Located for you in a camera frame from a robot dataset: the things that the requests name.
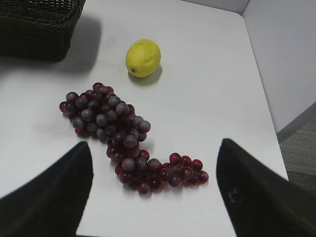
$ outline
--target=lemon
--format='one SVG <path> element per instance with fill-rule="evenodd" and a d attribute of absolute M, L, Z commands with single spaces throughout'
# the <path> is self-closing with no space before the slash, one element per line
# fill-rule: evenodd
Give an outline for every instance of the lemon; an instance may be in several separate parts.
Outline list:
<path fill-rule="evenodd" d="M 140 39 L 127 51 L 126 67 L 132 75 L 144 78 L 156 70 L 160 59 L 159 46 L 149 39 Z"/>

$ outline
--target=white wall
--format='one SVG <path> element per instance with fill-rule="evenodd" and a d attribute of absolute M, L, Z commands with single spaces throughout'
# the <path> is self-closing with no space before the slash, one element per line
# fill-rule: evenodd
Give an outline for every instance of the white wall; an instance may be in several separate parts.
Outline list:
<path fill-rule="evenodd" d="M 211 6 L 227 11 L 234 11 L 240 15 L 245 10 L 249 0 L 184 0 L 193 3 L 198 3 L 205 6 Z"/>
<path fill-rule="evenodd" d="M 243 16 L 280 132 L 315 109 L 316 0 L 250 0 Z"/>

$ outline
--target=floor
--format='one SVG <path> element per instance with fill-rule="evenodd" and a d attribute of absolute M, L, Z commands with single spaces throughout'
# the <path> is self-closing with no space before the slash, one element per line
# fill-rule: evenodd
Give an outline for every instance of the floor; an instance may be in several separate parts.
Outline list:
<path fill-rule="evenodd" d="M 289 181 L 316 194 L 316 118 L 280 143 Z"/>

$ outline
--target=white table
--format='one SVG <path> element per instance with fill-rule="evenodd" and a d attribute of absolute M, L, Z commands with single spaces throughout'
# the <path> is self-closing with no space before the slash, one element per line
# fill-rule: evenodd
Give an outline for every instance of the white table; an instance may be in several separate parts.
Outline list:
<path fill-rule="evenodd" d="M 137 81 L 128 77 L 125 54 L 141 38 L 159 44 L 162 71 Z M 2 58 L 0 77 L 0 196 L 81 140 L 58 105 L 67 92 L 96 81 L 111 85 L 152 123 L 141 145 L 151 157 L 187 154 L 210 175 L 208 185 L 143 198 L 123 188 L 106 147 L 89 139 L 95 176 L 78 234 L 235 236 L 215 177 L 225 137 L 286 177 L 245 23 L 235 13 L 178 0 L 88 0 L 63 62 Z"/>

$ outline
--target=black wicker basket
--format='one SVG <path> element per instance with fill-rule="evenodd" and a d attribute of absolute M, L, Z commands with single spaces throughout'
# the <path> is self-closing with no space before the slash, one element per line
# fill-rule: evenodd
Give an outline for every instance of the black wicker basket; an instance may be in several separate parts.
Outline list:
<path fill-rule="evenodd" d="M 61 61 L 85 0 L 0 0 L 0 55 Z"/>

